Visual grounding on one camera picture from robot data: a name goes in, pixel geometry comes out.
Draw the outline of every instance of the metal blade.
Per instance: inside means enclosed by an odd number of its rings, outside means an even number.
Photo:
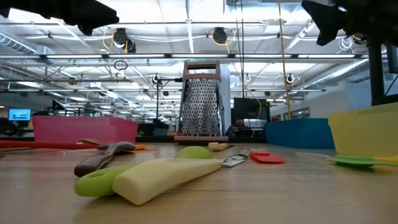
[[[238,154],[238,155],[234,155],[234,156],[230,156],[230,157],[226,158],[221,165],[224,168],[231,168],[231,167],[239,165],[243,162],[246,162],[248,159],[249,158],[247,155]]]

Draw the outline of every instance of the monitor screen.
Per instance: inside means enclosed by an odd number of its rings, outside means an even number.
[[[397,48],[392,45],[387,45],[387,61],[389,73],[398,73],[398,51]]]
[[[30,121],[30,109],[10,109],[8,111],[9,121]]]

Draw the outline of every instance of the yellow pole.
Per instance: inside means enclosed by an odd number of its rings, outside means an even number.
[[[280,30],[280,45],[282,47],[282,64],[284,68],[284,84],[285,84],[285,92],[286,92],[286,101],[287,101],[287,112],[289,114],[289,119],[292,119],[292,113],[290,112],[290,98],[289,98],[289,91],[287,89],[286,83],[286,67],[285,67],[285,47],[284,47],[284,34],[282,31],[282,12],[281,12],[281,2],[278,0],[279,5],[279,30]]]

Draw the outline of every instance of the red handle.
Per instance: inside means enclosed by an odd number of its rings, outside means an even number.
[[[95,149],[97,145],[70,142],[30,142],[30,141],[0,141],[0,147],[33,147],[52,149]]]

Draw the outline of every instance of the green ball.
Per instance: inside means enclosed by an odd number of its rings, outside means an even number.
[[[188,146],[177,153],[177,158],[211,159],[211,152],[200,146]]]

